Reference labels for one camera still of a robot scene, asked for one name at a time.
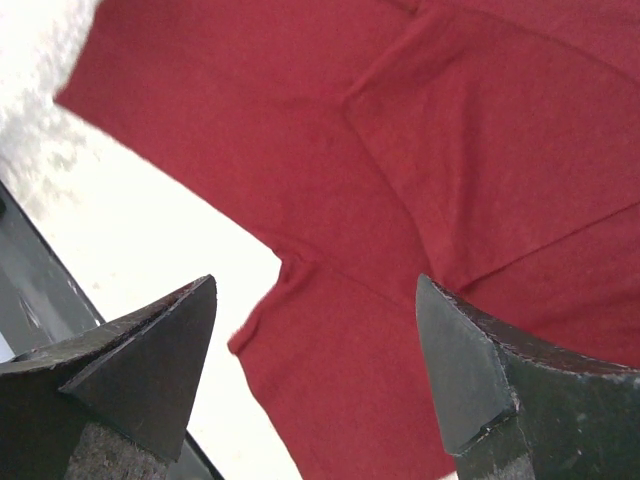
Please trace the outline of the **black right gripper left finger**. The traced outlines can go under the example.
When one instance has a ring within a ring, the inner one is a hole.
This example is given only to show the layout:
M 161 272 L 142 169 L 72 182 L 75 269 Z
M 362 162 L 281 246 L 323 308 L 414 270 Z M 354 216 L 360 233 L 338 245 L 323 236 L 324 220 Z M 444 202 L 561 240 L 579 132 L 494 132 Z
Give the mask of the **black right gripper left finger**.
M 201 277 L 1 366 L 4 479 L 165 479 L 177 462 L 217 308 Z

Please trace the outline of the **dark red t-shirt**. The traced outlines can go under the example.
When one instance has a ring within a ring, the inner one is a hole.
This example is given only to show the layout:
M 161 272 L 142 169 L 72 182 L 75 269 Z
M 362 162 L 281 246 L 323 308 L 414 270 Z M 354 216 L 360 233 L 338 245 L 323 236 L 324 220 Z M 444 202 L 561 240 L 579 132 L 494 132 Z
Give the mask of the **dark red t-shirt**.
M 436 479 L 421 274 L 639 362 L 635 1 L 104 1 L 57 102 L 270 247 L 231 338 L 305 479 Z

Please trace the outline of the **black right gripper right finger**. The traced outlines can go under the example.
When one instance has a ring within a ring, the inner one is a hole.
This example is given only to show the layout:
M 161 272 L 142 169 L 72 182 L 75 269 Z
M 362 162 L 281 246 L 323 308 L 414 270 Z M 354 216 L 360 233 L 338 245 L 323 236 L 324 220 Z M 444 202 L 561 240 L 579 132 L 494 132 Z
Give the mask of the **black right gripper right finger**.
M 425 275 L 416 318 L 458 478 L 638 478 L 638 370 L 536 338 Z

